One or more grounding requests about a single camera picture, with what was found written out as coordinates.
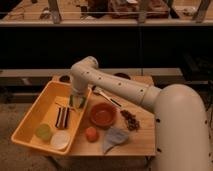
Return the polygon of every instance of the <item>orange bowl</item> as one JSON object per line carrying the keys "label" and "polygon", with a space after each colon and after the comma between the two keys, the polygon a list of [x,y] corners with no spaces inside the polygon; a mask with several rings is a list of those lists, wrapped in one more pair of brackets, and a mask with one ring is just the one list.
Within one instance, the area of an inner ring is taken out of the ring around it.
{"label": "orange bowl", "polygon": [[90,110],[90,120],[96,126],[108,128],[116,120],[117,109],[109,103],[98,103]]}

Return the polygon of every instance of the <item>wooden table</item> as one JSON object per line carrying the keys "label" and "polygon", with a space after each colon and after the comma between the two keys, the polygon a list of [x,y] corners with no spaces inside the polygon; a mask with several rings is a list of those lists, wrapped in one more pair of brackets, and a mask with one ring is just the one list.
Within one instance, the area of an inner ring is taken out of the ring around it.
{"label": "wooden table", "polygon": [[[149,76],[134,76],[132,80],[153,84],[152,78]],[[138,107],[118,96],[107,93],[113,99],[118,101],[124,109],[129,110],[136,115],[140,121],[141,128],[138,131],[128,131],[120,112],[117,112],[117,120],[114,126],[129,132],[129,141],[123,145],[116,146],[111,149],[106,156],[154,156],[155,155],[155,133],[154,133],[154,115],[141,107]],[[90,143],[86,140],[84,131],[87,127],[92,126],[89,121],[89,110],[91,106],[99,102],[108,102],[102,96],[92,94],[88,102],[86,113],[81,121],[77,136],[72,145],[69,155],[71,156],[103,156],[102,143],[105,130],[98,128],[100,133],[99,140]]]}

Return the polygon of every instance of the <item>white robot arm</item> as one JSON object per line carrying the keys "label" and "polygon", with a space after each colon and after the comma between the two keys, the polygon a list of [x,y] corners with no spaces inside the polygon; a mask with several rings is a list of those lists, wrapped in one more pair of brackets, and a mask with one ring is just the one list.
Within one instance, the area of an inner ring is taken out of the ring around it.
{"label": "white robot arm", "polygon": [[72,93],[81,95],[88,84],[108,90],[155,114],[154,171],[212,171],[205,107],[190,87],[174,84],[164,89],[102,73],[87,57],[71,67]]}

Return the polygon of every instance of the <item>yellow tray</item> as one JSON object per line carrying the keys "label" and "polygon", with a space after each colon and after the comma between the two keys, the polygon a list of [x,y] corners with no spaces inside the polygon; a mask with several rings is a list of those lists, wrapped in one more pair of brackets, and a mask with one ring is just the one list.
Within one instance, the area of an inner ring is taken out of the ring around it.
{"label": "yellow tray", "polygon": [[81,119],[84,115],[91,89],[88,89],[87,100],[83,109],[78,112],[71,111],[68,120],[68,128],[65,129],[70,133],[70,142],[63,150],[56,150],[51,147],[50,141],[44,142],[35,136],[35,130],[41,123],[47,123],[51,131],[55,133],[58,129],[55,127],[59,106],[68,106],[70,98],[71,85],[57,81],[50,81],[41,92],[35,103],[26,113],[19,126],[13,133],[11,140],[14,143],[35,148],[45,152],[66,155],[69,153]]}

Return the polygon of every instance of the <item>gray cloth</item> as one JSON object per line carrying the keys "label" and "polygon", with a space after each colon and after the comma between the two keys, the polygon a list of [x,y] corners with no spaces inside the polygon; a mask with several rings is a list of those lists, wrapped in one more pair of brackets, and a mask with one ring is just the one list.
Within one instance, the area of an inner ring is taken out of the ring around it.
{"label": "gray cloth", "polygon": [[114,146],[119,145],[127,141],[129,135],[127,132],[116,128],[110,127],[105,135],[103,142],[103,153],[106,154]]}

